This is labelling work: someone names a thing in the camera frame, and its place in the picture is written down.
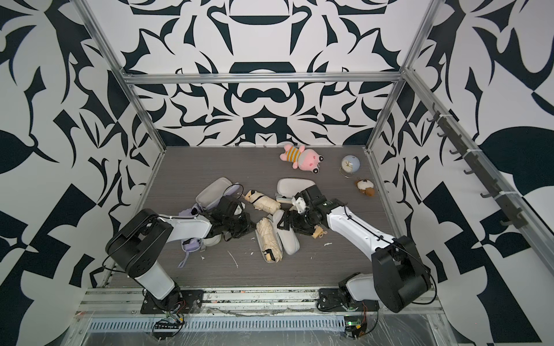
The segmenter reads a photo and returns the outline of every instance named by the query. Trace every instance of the hook rack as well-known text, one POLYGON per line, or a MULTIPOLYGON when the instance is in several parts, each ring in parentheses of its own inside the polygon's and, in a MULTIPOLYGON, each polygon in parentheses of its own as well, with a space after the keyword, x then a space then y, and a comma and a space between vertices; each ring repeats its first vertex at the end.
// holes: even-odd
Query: hook rack
POLYGON ((451 154, 463 154, 462 158, 467 162, 470 170, 464 170, 465 174, 475 174, 486 188, 486 193, 481 193, 481 197, 493 197, 498 203, 500 209, 507 216, 509 221, 506 225, 513 225, 515 228, 521 228, 528 224, 528 221, 521 215, 522 209, 517 207, 510 194, 517 194, 517 191, 499 183, 498 179, 493 178, 490 167, 493 167, 483 151, 479 149, 469 139, 469 135, 458 125, 458 122, 451 115, 438 114, 433 116, 433 120, 444 131, 438 134, 439 137, 448 137, 456 150, 450 150, 451 154))

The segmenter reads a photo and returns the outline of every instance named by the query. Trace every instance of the striped shirt on plush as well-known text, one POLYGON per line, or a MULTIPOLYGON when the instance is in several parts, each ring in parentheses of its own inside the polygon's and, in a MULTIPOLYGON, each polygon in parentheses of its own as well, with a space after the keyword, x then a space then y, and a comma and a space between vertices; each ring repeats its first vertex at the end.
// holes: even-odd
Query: striped shirt on plush
POLYGON ((289 162, 296 162, 300 157, 300 150, 295 147, 290 147, 289 151, 286 152, 286 160, 289 162))

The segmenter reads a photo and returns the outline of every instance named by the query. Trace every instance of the brown plush toy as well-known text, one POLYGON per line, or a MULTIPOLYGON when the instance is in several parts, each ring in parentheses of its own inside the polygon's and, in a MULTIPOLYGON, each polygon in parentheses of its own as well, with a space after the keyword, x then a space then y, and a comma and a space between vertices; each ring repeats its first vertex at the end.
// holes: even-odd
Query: brown plush toy
POLYGON ((361 193, 367 196, 373 196, 375 194, 373 183, 367 179, 358 180, 356 182, 356 187, 358 188, 358 190, 360 190, 361 193))

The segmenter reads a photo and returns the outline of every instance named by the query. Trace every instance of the metal vent grille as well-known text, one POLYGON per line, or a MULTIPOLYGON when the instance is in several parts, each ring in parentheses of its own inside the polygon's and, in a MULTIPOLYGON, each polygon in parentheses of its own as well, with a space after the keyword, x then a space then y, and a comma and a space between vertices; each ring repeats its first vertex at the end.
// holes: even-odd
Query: metal vent grille
MULTIPOLYGON (((150 317, 93 318, 89 333, 148 332, 159 320, 150 317)), ((273 330, 343 331, 343 316, 192 317, 182 332, 267 332, 273 330)))

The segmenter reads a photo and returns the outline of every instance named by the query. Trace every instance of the black and white patterned wall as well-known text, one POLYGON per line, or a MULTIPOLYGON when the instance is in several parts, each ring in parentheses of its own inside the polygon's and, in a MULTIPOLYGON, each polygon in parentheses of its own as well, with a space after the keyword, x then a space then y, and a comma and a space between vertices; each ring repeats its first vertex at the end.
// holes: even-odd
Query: black and white patterned wall
POLYGON ((366 144, 391 82, 138 85, 166 145, 366 144))
POLYGON ((99 284, 159 151, 68 0, 0 13, 0 344, 45 345, 99 284))
MULTIPOLYGON (((429 0, 89 1, 134 74, 398 71, 429 0)), ((150 85, 167 145, 365 144, 390 83, 150 85)))
POLYGON ((414 65, 551 229, 552 13, 549 0, 448 0, 414 65))
POLYGON ((429 0, 93 0, 131 73, 398 70, 429 0))
MULTIPOLYGON (((551 1, 447 0, 415 70, 552 228, 551 1)), ((554 277, 406 86, 373 151, 460 344, 554 344, 554 277)))

